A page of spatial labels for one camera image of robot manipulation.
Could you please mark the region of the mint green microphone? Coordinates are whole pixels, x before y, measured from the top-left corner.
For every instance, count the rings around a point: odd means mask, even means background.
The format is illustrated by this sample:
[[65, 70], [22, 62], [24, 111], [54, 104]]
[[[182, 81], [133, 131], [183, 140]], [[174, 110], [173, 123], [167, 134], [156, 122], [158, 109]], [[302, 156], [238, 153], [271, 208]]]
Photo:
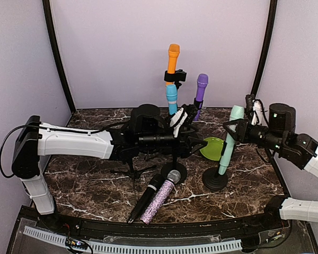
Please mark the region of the mint green microphone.
[[[242, 118], [244, 118], [244, 107], [234, 105], [232, 107], [229, 120], [232, 121], [232, 120], [237, 120], [237, 119], [242, 119]], [[232, 152], [233, 152], [233, 149], [234, 149], [234, 146], [236, 143], [230, 134], [227, 134], [225, 142], [226, 142], [226, 147], [225, 147], [224, 153], [223, 153], [223, 155], [220, 159], [220, 162], [219, 162], [218, 173], [220, 175], [224, 175], [226, 173], [226, 169], [229, 166]]]

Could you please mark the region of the black round-base stand front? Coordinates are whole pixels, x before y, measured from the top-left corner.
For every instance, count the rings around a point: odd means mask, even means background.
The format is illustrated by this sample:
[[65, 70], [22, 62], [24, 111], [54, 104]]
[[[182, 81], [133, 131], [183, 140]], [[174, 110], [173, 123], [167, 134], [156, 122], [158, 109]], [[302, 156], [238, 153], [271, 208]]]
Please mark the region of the black round-base stand front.
[[178, 149], [174, 149], [173, 150], [173, 154], [172, 154], [172, 161], [166, 163], [162, 168], [161, 168], [161, 172], [160, 174], [166, 178], [168, 173], [172, 170], [177, 170], [180, 173], [180, 180], [176, 183], [176, 185], [179, 185], [181, 183], [183, 183], [188, 175], [187, 169], [186, 167], [178, 162], [178, 157], [179, 157], [179, 152]]

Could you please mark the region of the glitter purple silver-head microphone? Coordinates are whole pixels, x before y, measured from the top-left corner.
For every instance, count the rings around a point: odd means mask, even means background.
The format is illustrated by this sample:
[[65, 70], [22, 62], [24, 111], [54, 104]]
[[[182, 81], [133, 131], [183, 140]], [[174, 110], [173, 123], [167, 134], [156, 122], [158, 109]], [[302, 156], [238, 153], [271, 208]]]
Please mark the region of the glitter purple silver-head microphone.
[[161, 188], [158, 190], [157, 194], [152, 199], [151, 203], [145, 210], [145, 212], [140, 217], [140, 220], [146, 224], [149, 224], [156, 213], [159, 211], [167, 197], [170, 195], [174, 186], [181, 179], [181, 174], [177, 170], [171, 170]]

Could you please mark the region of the black round-base stand mint mic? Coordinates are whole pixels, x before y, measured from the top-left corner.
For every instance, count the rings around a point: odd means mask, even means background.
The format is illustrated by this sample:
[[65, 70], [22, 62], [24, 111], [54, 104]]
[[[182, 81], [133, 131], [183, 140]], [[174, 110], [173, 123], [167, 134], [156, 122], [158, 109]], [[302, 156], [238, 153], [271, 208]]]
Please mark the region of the black round-base stand mint mic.
[[[226, 142], [224, 142], [222, 155], [224, 153], [225, 147], [226, 147]], [[226, 187], [228, 183], [228, 176], [226, 173], [224, 175], [220, 175], [218, 173], [220, 161], [213, 161], [213, 162], [218, 162], [218, 166], [210, 167], [206, 169], [202, 175], [202, 182], [211, 191], [219, 191]]]

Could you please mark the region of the black round-base stand purple mic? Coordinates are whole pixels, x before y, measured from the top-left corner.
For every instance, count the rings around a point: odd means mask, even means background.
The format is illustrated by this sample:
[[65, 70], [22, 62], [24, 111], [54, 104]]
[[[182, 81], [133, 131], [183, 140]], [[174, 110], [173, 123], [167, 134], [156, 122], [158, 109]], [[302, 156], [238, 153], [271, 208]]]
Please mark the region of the black round-base stand purple mic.
[[197, 100], [197, 98], [195, 97], [193, 104], [197, 110], [201, 110], [203, 102], [204, 102], [203, 100], [201, 100], [201, 101]]

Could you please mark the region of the black handheld microphone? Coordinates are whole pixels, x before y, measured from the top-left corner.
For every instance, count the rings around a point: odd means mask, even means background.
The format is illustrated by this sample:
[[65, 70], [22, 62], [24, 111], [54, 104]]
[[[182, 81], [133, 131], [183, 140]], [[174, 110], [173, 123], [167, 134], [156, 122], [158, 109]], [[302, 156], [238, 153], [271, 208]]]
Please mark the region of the black handheld microphone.
[[129, 218], [127, 219], [128, 224], [133, 223], [135, 219], [143, 214], [151, 202], [153, 195], [160, 189], [163, 183], [164, 177], [161, 174], [155, 174], [153, 176], [135, 207], [130, 212]]

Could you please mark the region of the blue microphone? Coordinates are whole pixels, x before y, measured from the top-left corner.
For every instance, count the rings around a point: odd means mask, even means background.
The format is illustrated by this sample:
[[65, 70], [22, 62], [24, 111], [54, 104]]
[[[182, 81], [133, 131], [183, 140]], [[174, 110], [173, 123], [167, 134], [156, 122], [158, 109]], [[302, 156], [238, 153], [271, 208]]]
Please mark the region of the blue microphone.
[[178, 110], [177, 99], [178, 99], [178, 90], [174, 84], [166, 86], [166, 99], [169, 106], [169, 114], [173, 115]]

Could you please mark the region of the black tripod microphone stand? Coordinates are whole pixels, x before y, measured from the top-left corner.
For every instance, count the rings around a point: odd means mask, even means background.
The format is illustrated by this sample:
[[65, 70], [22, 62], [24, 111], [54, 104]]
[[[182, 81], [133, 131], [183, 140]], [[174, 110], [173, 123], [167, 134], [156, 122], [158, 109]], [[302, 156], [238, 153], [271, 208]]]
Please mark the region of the black tripod microphone stand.
[[135, 200], [135, 203], [137, 202], [137, 194], [136, 194], [136, 179], [140, 179], [140, 176], [142, 175], [142, 173], [146, 172], [146, 171], [149, 171], [149, 170], [152, 170], [152, 169], [156, 169], [157, 168], [157, 165], [152, 165], [152, 166], [149, 166], [149, 167], [146, 167], [144, 169], [141, 169], [141, 170], [136, 170], [134, 168], [134, 164], [133, 164], [133, 158], [128, 158], [126, 159], [126, 161], [124, 161], [125, 164], [128, 165], [129, 169], [127, 171], [120, 171], [120, 170], [110, 170], [110, 172], [112, 174], [119, 174], [119, 175], [124, 175], [124, 176], [127, 176], [129, 177], [131, 180], [132, 180], [132, 187], [133, 187], [133, 194], [134, 194], [134, 200]]

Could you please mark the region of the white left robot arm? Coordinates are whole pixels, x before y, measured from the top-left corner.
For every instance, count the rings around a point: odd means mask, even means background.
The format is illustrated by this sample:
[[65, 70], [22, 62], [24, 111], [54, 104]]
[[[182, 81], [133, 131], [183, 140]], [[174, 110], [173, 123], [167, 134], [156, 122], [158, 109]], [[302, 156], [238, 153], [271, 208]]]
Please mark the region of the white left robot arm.
[[12, 176], [25, 185], [43, 221], [53, 231], [64, 227], [64, 218], [58, 215], [55, 201], [40, 169], [40, 157], [49, 155], [87, 156], [121, 161], [129, 169], [125, 175], [138, 179], [141, 171], [133, 167], [139, 154], [172, 155], [172, 166], [177, 169], [178, 158], [187, 158], [204, 148], [207, 142], [197, 137], [192, 121], [197, 108], [183, 105], [176, 113], [162, 117], [153, 104], [143, 104], [131, 111], [124, 122], [112, 123], [99, 130], [73, 129], [41, 122], [31, 116], [15, 142]]

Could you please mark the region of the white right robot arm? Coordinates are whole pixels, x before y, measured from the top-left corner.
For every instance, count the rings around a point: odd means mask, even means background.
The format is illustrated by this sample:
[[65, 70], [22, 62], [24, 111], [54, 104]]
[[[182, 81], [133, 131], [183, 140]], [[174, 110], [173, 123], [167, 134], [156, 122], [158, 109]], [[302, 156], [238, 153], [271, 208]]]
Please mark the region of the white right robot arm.
[[[277, 153], [301, 170], [318, 178], [318, 142], [305, 133], [295, 133], [296, 110], [283, 104], [269, 106], [269, 125], [253, 125], [245, 119], [223, 123], [227, 133], [240, 143], [253, 143]], [[260, 225], [272, 229], [280, 219], [318, 223], [318, 201], [274, 196], [265, 206]]]

